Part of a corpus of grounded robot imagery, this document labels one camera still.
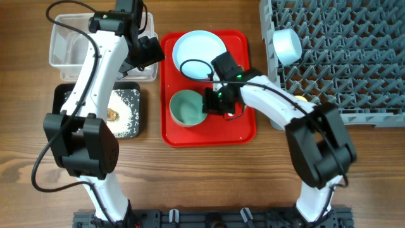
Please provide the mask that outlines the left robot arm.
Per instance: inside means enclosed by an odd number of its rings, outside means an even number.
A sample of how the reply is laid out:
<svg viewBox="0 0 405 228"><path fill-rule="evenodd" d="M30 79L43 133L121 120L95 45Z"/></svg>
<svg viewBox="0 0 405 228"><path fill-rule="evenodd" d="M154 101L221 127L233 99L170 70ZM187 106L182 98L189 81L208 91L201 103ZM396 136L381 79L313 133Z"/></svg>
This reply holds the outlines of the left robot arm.
<svg viewBox="0 0 405 228"><path fill-rule="evenodd" d="M143 9L97 11L89 20L86 57L75 87L58 114L48 113L44 131L58 167L76 177L95 208L101 227L133 227L135 215L115 174L119 144L107 126L116 78L164 60L157 38L141 34Z"/></svg>

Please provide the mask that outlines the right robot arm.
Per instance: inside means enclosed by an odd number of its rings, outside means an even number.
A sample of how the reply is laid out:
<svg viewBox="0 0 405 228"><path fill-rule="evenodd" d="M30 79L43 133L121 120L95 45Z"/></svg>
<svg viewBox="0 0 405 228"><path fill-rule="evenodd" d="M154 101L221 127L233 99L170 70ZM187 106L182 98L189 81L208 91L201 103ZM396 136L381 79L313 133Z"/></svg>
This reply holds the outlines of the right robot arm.
<svg viewBox="0 0 405 228"><path fill-rule="evenodd" d="M236 104L260 111L286 135L292 164L302 180L296 209L311 225L330 212L337 187L347 187L347 172L357 154L337 107L303 101L277 87L260 71L243 69L229 52L211 61L203 110L235 113Z"/></svg>

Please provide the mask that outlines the white rice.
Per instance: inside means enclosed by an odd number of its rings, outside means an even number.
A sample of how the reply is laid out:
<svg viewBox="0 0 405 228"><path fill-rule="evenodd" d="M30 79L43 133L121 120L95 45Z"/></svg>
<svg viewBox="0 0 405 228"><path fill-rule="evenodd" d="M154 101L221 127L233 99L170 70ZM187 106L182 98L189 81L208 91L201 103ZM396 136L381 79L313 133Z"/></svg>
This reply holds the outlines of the white rice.
<svg viewBox="0 0 405 228"><path fill-rule="evenodd" d="M139 133L140 91L138 89L93 90L85 99L85 105L77 113L87 117L89 113L103 118L117 139L133 138Z"/></svg>

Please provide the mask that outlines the light blue plate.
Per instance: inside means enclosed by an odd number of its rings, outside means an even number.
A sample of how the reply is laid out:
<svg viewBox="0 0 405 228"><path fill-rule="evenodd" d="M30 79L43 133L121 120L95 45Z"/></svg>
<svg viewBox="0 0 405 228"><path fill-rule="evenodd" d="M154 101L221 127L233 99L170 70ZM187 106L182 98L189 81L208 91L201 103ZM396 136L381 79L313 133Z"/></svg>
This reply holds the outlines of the light blue plate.
<svg viewBox="0 0 405 228"><path fill-rule="evenodd" d="M195 30L181 36L175 43L172 58L178 70L193 79L207 79L211 61L225 53L225 43L214 33Z"/></svg>

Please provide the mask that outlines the light blue rice bowl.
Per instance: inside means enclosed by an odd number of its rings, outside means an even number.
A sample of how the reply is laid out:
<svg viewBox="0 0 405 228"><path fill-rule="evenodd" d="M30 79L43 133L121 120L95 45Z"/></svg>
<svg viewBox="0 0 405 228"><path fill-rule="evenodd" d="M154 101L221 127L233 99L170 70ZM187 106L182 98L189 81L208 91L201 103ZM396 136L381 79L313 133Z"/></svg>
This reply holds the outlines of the light blue rice bowl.
<svg viewBox="0 0 405 228"><path fill-rule="evenodd" d="M283 66L289 66L301 58L301 42L297 33L291 28L275 31L273 45L275 54Z"/></svg>

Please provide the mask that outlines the yellow plastic cup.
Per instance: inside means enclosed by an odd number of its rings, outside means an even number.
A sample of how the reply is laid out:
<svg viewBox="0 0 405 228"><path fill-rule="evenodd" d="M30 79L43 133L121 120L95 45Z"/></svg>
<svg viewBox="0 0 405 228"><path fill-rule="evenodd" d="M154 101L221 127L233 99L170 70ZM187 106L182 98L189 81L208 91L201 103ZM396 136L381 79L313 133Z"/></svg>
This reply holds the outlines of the yellow plastic cup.
<svg viewBox="0 0 405 228"><path fill-rule="evenodd" d="M305 101L308 102L308 100L304 97L304 96L295 96L297 99L301 100L301 101Z"/></svg>

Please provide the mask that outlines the mint green bowl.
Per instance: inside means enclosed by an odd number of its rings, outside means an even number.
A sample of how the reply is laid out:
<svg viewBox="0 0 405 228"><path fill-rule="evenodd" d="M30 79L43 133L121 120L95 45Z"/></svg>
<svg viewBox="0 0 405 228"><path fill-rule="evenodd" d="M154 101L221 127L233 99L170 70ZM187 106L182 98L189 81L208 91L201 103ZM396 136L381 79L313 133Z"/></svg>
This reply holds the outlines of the mint green bowl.
<svg viewBox="0 0 405 228"><path fill-rule="evenodd" d="M201 124L208 116L203 112L203 97L196 91L181 90L170 99L172 120L182 127L193 127Z"/></svg>

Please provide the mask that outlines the brown mushroom piece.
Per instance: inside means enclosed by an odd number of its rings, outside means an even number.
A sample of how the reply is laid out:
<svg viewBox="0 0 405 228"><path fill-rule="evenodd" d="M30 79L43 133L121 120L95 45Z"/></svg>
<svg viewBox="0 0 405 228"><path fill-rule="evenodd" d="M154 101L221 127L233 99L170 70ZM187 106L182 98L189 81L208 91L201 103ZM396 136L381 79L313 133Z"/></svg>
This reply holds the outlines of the brown mushroom piece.
<svg viewBox="0 0 405 228"><path fill-rule="evenodd" d="M117 120L119 120L120 115L117 111L112 110L111 108L108 108L107 111L107 121L108 122L115 122Z"/></svg>

